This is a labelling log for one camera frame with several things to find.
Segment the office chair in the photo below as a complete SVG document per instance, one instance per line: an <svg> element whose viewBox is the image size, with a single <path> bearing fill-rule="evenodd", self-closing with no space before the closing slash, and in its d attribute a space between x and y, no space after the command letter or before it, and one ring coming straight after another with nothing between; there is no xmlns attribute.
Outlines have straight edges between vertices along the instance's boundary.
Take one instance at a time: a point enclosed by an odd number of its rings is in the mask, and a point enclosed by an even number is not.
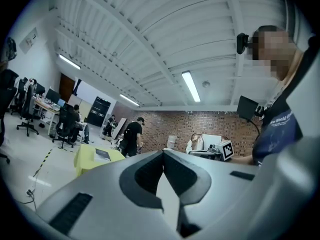
<svg viewBox="0 0 320 240"><path fill-rule="evenodd" d="M26 99L22 107L21 116L27 120L27 123L22 122L16 126L16 129L19 130L19 127L26 127L26 135L29 137L29 129L36 132L36 135L39 135L39 132L35 129L35 126L30 124L31 121L34 119L39 120L41 119L40 116L36 115L40 109L35 109L35 99L33 98L35 91L34 85L29 85L28 91L26 93Z"/></svg>
<svg viewBox="0 0 320 240"><path fill-rule="evenodd" d="M5 140L5 123L4 117L10 102L16 94L17 88L12 87L8 89L0 89L0 146ZM0 158L5 158L7 164L10 163L10 159L5 155L0 153Z"/></svg>
<svg viewBox="0 0 320 240"><path fill-rule="evenodd" d="M62 149L64 148L64 142L68 143L73 148L74 146L70 143L70 136L72 129L75 127L75 124L76 116L74 115L72 110L67 110L64 107L61 107L59 111L59 122L56 125L56 133L59 136L58 138L54 138L52 140L52 143L54 143L55 141L62 141Z"/></svg>
<svg viewBox="0 0 320 240"><path fill-rule="evenodd" d="M24 105L25 95L26 95L25 84L26 84L26 81L24 79L19 80L18 92L14 97L14 105L10 106L11 115L13 113L21 114L21 110Z"/></svg>
<svg viewBox="0 0 320 240"><path fill-rule="evenodd" d="M15 85L16 78L19 75L11 69L5 69L0 75L0 88L12 88Z"/></svg>

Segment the jeans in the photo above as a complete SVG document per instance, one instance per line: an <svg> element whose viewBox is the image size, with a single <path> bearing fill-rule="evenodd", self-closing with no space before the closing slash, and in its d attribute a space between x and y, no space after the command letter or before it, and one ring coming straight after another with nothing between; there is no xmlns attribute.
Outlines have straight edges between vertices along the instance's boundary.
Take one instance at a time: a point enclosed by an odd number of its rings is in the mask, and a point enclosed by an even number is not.
<svg viewBox="0 0 320 240"><path fill-rule="evenodd" d="M84 140L89 141L89 127L88 127L88 125L86 125L84 128Z"/></svg>
<svg viewBox="0 0 320 240"><path fill-rule="evenodd" d="M112 127L111 126L109 126L108 128L107 128L108 126L106 126L105 127L105 130L103 131L103 135L104 136L107 136L108 135L108 137L111 137L111 131L112 131Z"/></svg>
<svg viewBox="0 0 320 240"><path fill-rule="evenodd" d="M76 141L77 141L77 137L78 137L79 131L80 131L79 128L73 128L73 129L72 129L72 132L71 132L71 135L72 135L71 142L76 142Z"/></svg>

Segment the white ceiling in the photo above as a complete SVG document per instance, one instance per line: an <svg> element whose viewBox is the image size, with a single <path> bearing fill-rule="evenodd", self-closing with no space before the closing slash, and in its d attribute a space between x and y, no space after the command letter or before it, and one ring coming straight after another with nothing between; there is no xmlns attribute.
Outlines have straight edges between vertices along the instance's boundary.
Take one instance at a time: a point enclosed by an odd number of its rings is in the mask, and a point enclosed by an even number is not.
<svg viewBox="0 0 320 240"><path fill-rule="evenodd" d="M285 0L51 0L57 53L141 110L234 111L240 95L266 104L278 82L236 54L236 35L289 26ZM201 102L181 73L190 70ZM210 87L204 88L203 81Z"/></svg>

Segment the gray floor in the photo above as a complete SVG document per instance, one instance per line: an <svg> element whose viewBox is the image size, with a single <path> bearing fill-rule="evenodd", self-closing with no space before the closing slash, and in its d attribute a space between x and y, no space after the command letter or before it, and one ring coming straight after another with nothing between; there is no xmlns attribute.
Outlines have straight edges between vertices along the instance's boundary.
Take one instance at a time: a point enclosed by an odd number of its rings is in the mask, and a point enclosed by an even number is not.
<svg viewBox="0 0 320 240"><path fill-rule="evenodd" d="M5 141L0 147L0 151L9 156L11 163L7 164L5 159L0 158L0 170L13 198L18 201L31 201L30 197L25 193L28 188L35 186L35 203L39 206L55 191L76 177L74 157L81 140L78 138L77 145L74 148L65 144L65 150L59 149L61 142L55 141L52 143L52 139L48 136L49 126L47 124L45 128L40 128L40 121L35 121L33 124L39 131L39 135L30 132L29 137L27 137L25 128L16 129L16 126L20 125L21 122L22 120L18 115L10 115L9 113L5 115ZM113 143L102 140L99 137L100 127L89 125L89 129L91 145L103 148L113 146ZM52 152L43 164L38 178L34 178L34 173L51 149ZM156 195L162 199L164 219L175 229L177 226L179 199L164 174L158 183ZM33 203L26 205L35 210Z"/></svg>

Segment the smoke detector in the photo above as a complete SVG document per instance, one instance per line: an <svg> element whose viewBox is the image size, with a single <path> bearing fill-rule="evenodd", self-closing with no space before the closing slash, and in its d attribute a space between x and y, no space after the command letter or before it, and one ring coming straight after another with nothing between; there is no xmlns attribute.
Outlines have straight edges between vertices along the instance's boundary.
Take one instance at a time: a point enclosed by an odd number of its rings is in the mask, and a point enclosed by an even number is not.
<svg viewBox="0 0 320 240"><path fill-rule="evenodd" d="M210 82L208 82L208 81L203 81L203 82L202 82L202 86L203 86L204 88L207 88L207 87L210 86Z"/></svg>

